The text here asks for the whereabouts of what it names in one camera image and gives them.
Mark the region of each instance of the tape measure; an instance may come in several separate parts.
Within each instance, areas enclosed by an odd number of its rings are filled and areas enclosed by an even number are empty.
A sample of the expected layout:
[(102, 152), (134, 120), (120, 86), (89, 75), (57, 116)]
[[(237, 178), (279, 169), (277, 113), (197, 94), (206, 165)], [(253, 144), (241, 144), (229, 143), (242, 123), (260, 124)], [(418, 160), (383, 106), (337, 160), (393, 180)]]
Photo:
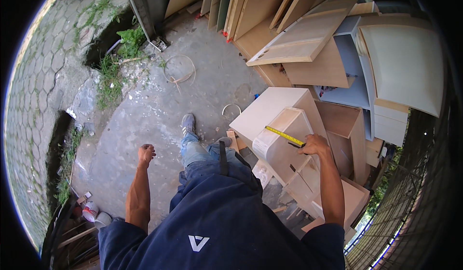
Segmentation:
[(271, 132), (274, 132), (280, 136), (283, 136), (284, 138), (286, 138), (287, 140), (291, 140), (292, 142), (294, 142), (295, 144), (298, 144), (299, 146), (301, 147), (304, 147), (303, 145), (305, 145), (304, 142), (302, 142), (301, 140), (298, 140), (298, 139), (295, 139), (294, 137), (286, 134), (286, 133), (282, 133), (281, 131), (278, 131), (276, 130), (275, 128), (271, 128), (270, 126), (265, 126), (265, 129), (268, 129), (270, 130)]

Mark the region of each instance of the gray sneaker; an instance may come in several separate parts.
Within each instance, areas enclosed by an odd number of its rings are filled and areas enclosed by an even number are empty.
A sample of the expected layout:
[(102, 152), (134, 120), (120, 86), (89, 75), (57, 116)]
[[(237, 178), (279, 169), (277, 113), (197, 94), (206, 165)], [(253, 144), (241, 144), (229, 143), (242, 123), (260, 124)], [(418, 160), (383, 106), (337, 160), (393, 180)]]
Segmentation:
[(216, 142), (218, 143), (219, 141), (223, 141), (225, 143), (225, 147), (230, 147), (232, 145), (232, 139), (229, 137), (219, 138)]
[(185, 137), (185, 135), (187, 133), (194, 133), (194, 115), (193, 113), (187, 113), (185, 114), (185, 116), (183, 116), (182, 118), (182, 130), (183, 130), (183, 137)]

